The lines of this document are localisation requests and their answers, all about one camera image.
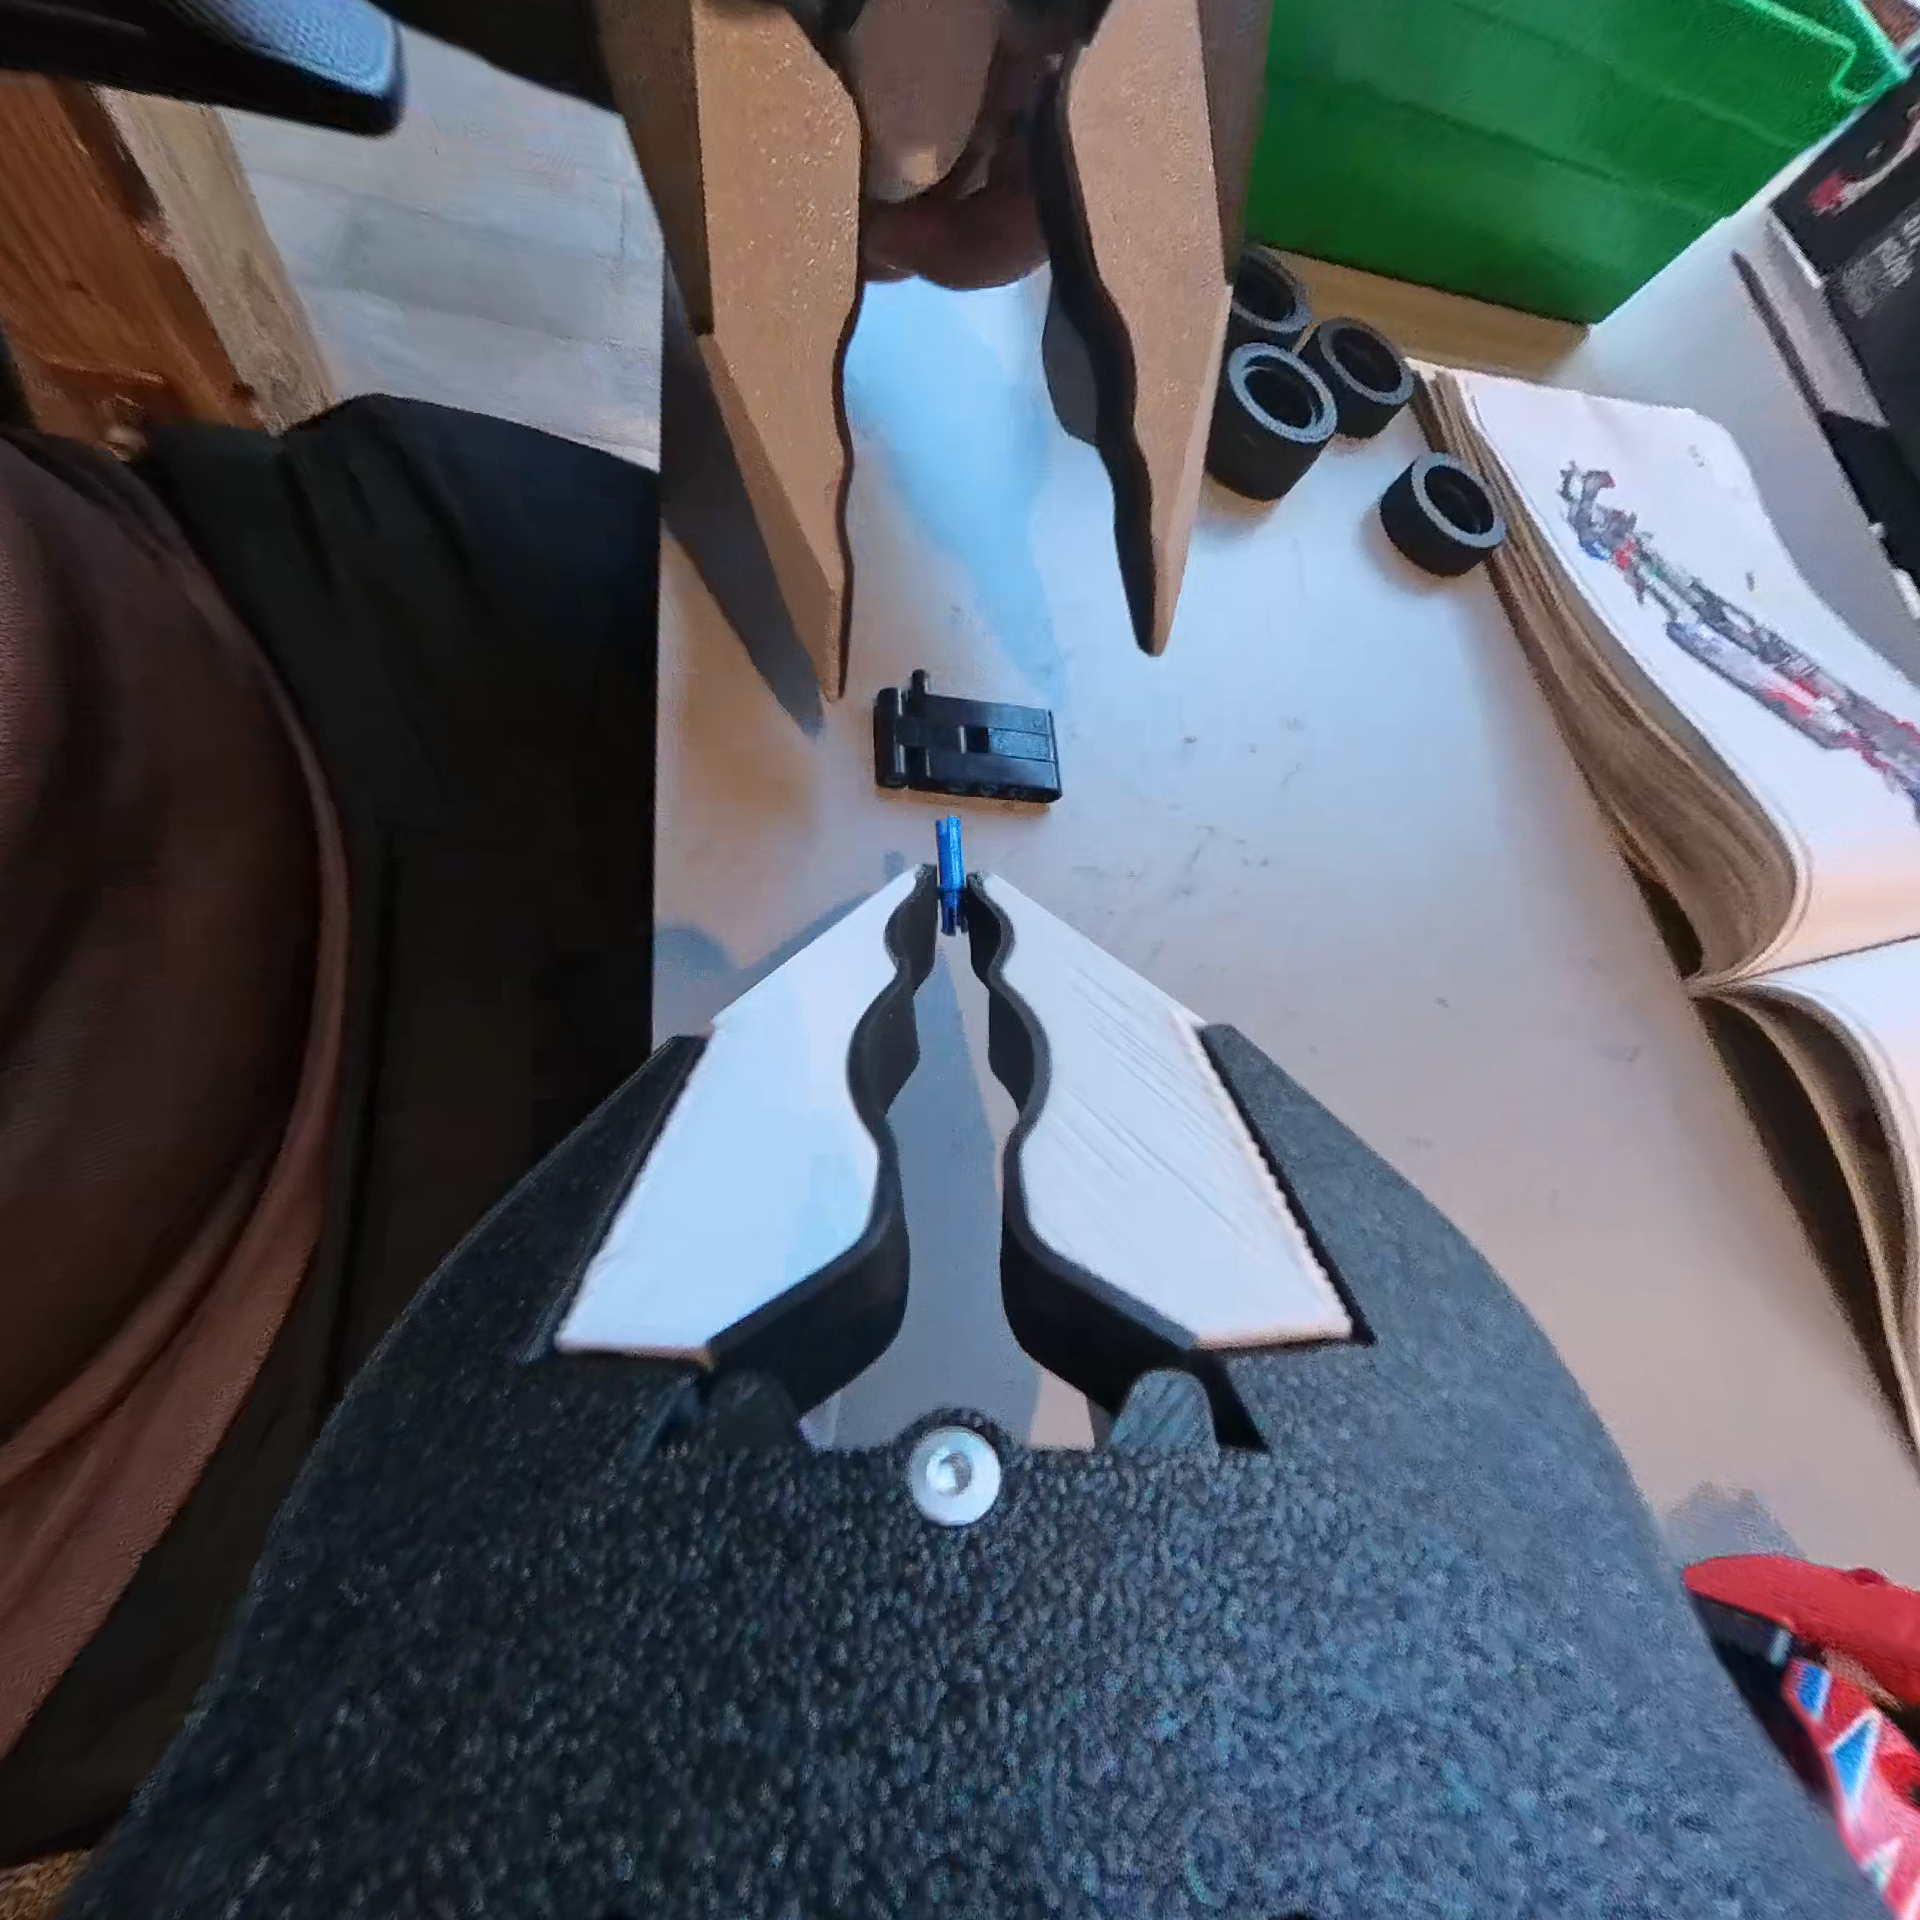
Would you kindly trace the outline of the person's black trousers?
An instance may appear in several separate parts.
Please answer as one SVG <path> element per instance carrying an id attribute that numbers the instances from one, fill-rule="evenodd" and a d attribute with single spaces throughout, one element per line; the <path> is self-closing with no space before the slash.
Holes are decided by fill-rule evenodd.
<path id="1" fill-rule="evenodd" d="M 146 468 L 343 826 L 343 1084 L 316 1262 L 199 1490 L 7 1754 L 7 1862 L 118 1818 L 350 1378 L 653 1046 L 656 476 L 389 395 L 277 438 L 165 428 Z"/>

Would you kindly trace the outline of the black office chair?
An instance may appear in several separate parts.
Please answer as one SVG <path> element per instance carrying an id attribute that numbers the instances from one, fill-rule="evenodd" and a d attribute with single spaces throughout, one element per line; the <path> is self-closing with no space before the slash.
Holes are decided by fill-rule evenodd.
<path id="1" fill-rule="evenodd" d="M 366 2 L 5 2 L 7 72 L 383 136 L 397 23 Z"/>

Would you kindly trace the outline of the thick instruction booklet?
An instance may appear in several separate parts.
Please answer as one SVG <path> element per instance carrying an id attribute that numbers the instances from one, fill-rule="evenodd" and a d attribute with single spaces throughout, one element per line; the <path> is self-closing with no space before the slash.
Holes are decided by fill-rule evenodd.
<path id="1" fill-rule="evenodd" d="M 1916 684 L 1805 582 L 1680 407 L 1429 367 L 1494 589 L 1693 1000 L 1788 1093 L 1850 1229 L 1868 1358 L 1917 1415 Z"/>

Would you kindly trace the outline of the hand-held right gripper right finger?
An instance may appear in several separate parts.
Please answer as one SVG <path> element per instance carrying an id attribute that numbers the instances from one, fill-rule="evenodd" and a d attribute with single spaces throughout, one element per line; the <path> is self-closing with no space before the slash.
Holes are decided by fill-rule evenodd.
<path id="1" fill-rule="evenodd" d="M 1199 1015 L 1006 878 L 972 880 L 972 962 L 1015 1102 L 1001 1302 L 1042 1368 L 1102 1411 L 1151 1374 L 1240 1411 L 1232 1359 L 1353 1342 Z"/>

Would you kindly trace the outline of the green plastic bin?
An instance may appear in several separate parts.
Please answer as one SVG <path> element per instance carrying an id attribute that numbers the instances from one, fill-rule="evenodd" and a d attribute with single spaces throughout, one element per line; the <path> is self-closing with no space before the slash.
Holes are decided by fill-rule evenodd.
<path id="1" fill-rule="evenodd" d="M 1272 5 L 1244 235 L 1597 323 L 1913 46 L 1854 2 Z"/>

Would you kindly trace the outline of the black toy tyre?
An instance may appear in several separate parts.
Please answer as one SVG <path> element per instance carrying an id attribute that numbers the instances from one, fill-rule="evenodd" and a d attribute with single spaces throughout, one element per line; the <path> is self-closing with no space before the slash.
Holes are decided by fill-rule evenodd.
<path id="1" fill-rule="evenodd" d="M 1380 494 L 1385 538 L 1413 567 L 1457 578 L 1506 540 L 1506 519 L 1481 476 L 1445 450 L 1413 460 Z"/>
<path id="2" fill-rule="evenodd" d="M 1380 434 L 1416 390 L 1401 350 L 1362 319 L 1321 319 L 1302 339 L 1302 360 L 1327 387 L 1335 431 L 1349 442 Z"/>
<path id="3" fill-rule="evenodd" d="M 1312 328 L 1312 299 L 1279 251 L 1246 245 L 1232 276 L 1222 354 L 1244 346 L 1296 352 Z"/>
<path id="4" fill-rule="evenodd" d="M 1282 500 L 1314 467 L 1335 430 L 1335 398 L 1300 354 L 1270 342 L 1240 342 L 1217 376 L 1206 474 L 1240 498 Z"/>

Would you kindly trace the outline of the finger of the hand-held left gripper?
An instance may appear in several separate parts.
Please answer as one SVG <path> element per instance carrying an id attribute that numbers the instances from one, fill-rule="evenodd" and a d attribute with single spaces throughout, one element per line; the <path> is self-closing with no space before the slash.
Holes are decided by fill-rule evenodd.
<path id="1" fill-rule="evenodd" d="M 788 627 L 833 703 L 853 595 L 842 365 L 860 306 L 861 125 L 783 5 L 694 5 L 693 68 L 702 358 Z"/>
<path id="2" fill-rule="evenodd" d="M 1232 301 L 1197 5 L 1113 2 L 1042 108 L 1042 231 L 1089 372 L 1135 646 L 1161 655 Z"/>

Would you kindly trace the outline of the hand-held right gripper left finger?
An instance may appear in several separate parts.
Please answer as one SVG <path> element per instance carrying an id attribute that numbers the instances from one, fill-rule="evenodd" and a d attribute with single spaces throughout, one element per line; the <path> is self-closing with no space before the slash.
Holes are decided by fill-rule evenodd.
<path id="1" fill-rule="evenodd" d="M 886 1350 L 910 1266 L 892 1109 L 929 964 L 933 868 L 903 870 L 710 1021 L 560 1354 L 761 1375 L 812 1411 Z"/>

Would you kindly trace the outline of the person's brown shirt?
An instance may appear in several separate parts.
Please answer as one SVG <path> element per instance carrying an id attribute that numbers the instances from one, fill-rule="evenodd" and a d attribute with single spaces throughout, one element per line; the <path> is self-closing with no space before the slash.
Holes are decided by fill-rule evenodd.
<path id="1" fill-rule="evenodd" d="M 5 434 L 2 1725 L 188 1507 L 319 1248 L 343 835 L 264 655 L 113 458 Z"/>

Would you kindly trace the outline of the black toy brick assembly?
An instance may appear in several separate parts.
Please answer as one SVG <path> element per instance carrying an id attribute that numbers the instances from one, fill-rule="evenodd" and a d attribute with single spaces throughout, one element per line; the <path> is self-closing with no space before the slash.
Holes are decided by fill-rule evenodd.
<path id="1" fill-rule="evenodd" d="M 952 696 L 917 670 L 874 693 L 871 718 L 880 789 L 1032 806 L 1063 798 L 1049 708 Z"/>

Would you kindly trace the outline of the toy race car model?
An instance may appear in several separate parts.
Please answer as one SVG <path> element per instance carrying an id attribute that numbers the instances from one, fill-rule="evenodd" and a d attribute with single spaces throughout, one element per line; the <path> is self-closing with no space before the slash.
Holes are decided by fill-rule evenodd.
<path id="1" fill-rule="evenodd" d="M 1721 1554 L 1695 1618 L 1890 1915 L 1917 1915 L 1917 1591 L 1872 1568 Z"/>

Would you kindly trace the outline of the grey desk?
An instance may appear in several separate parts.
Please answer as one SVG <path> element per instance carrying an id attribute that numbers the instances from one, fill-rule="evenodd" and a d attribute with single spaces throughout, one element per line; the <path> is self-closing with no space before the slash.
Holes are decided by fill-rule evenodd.
<path id="1" fill-rule="evenodd" d="M 1426 1192 L 1548 1330 L 1680 1558 L 1788 1548 L 1916 1581 L 1916 1458 L 1678 982 L 1485 573 L 1375 500 L 1415 414 L 1270 510 L 1208 487 L 1143 655 L 1097 453 L 1049 404 L 1042 276 L 871 292 L 847 352 L 855 627 L 822 703 L 677 533 L 663 430 L 656 1040 L 698 1032 L 933 853 L 872 782 L 872 693 L 1045 707 L 1056 806 L 969 806 L 998 874 L 1232 1024 Z"/>

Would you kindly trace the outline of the toy car kit box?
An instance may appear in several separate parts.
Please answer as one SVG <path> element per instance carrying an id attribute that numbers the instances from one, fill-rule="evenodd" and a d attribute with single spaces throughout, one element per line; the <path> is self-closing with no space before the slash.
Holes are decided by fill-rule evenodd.
<path id="1" fill-rule="evenodd" d="M 1879 538 L 1917 589 L 1917 70 L 1767 200 L 1734 269 Z"/>

